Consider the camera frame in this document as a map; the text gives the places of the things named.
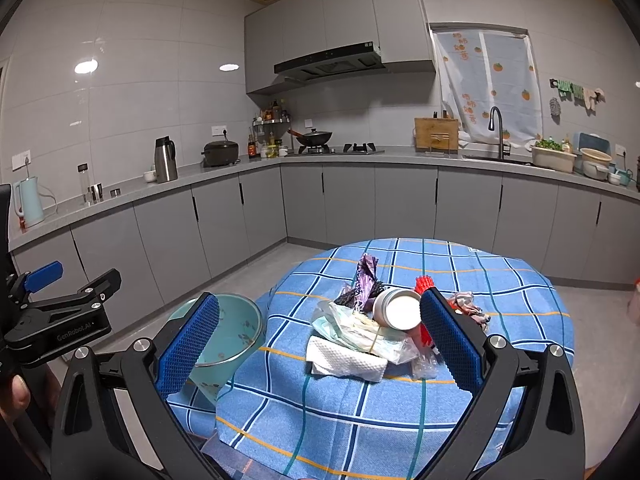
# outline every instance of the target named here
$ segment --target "cabinet handle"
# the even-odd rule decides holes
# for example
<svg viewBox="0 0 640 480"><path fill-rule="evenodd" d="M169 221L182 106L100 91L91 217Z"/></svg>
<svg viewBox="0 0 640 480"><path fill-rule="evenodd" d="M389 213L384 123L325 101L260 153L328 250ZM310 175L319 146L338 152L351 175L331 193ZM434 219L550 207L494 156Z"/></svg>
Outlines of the cabinet handle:
<svg viewBox="0 0 640 480"><path fill-rule="evenodd" d="M196 205L196 197L191 195L191 200L193 201L193 212L196 213L196 222L200 222L200 218L198 216L198 206Z"/></svg>

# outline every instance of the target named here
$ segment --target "black rice cooker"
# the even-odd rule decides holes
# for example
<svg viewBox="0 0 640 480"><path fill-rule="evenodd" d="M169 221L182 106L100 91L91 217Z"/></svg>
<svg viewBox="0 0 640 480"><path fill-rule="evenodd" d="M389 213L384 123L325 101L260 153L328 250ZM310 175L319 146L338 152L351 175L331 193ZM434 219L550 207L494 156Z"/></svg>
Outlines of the black rice cooker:
<svg viewBox="0 0 640 480"><path fill-rule="evenodd" d="M225 139L212 140L204 147L202 165L205 168L226 166L238 161L238 143L227 139L226 132L220 137L225 137Z"/></svg>

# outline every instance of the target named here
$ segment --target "blue gripper pad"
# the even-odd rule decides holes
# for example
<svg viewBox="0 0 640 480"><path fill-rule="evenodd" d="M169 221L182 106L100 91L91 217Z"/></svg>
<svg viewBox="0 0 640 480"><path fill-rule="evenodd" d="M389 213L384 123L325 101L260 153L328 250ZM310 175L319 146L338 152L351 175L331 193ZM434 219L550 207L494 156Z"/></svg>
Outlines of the blue gripper pad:
<svg viewBox="0 0 640 480"><path fill-rule="evenodd" d="M58 261L51 262L27 275L24 280L24 290L38 292L60 278L62 278L62 264Z"/></svg>
<svg viewBox="0 0 640 480"><path fill-rule="evenodd" d="M218 298L210 295L158 359L156 390L163 399L179 392L220 320Z"/></svg>
<svg viewBox="0 0 640 480"><path fill-rule="evenodd" d="M480 356L453 319L460 314L443 301L428 288L420 298L420 318L458 387L475 396L484 382Z"/></svg>

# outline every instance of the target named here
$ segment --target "gray countertop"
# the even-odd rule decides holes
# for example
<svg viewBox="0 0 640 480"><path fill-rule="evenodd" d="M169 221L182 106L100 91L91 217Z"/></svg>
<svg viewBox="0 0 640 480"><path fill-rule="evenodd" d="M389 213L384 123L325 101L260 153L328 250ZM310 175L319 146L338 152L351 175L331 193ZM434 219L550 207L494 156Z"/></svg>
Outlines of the gray countertop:
<svg viewBox="0 0 640 480"><path fill-rule="evenodd" d="M289 163L331 163L331 162L358 162L358 163L376 163L376 164L421 164L424 166L441 166L452 168L470 168L474 170L500 171L501 173L513 173L520 175L535 176L539 178L548 178L558 182L575 184L584 186L594 190L601 190L628 197L640 201L640 193L638 193L631 183L628 187L614 186L608 182L600 182L579 174L567 174L560 171L545 170L534 166L523 166L519 164L505 164L502 162L494 162L490 160L474 160L463 158L461 156L429 156L428 153L416 153L413 148L402 147L384 147L385 153L375 155L343 155L336 153L335 155L306 155L306 156L289 156L286 158L271 158L249 161L246 156L241 157L241 161L234 166L225 166L224 168L203 168L199 164L191 166L183 166L178 169L178 179L165 182L163 184L151 183L147 184L142 177L127 180L120 184L109 186L104 190L104 201L97 204L85 204L80 197L67 200L58 205L58 211L47 210L48 215L45 220L31 228L20 230L15 215L10 216L9 220L9 250L13 251L17 248L36 240L50 232L62 227L66 227L74 222L78 222L85 218L99 214L109 209L123 206L134 200L140 200L163 193L172 189L183 186L204 182L221 176L241 173L243 171L256 170L258 168L266 168L277 164ZM110 190L119 187L121 195L115 198L110 197Z"/></svg>

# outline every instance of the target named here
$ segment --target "paper towel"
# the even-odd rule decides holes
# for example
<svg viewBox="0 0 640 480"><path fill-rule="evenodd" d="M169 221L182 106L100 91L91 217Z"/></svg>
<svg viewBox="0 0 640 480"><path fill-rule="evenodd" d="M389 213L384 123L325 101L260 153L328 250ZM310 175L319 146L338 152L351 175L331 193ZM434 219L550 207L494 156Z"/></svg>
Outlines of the paper towel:
<svg viewBox="0 0 640 480"><path fill-rule="evenodd" d="M311 336L306 345L306 360L312 363L311 373L335 377L354 376L379 383L387 360L357 352L321 337Z"/></svg>

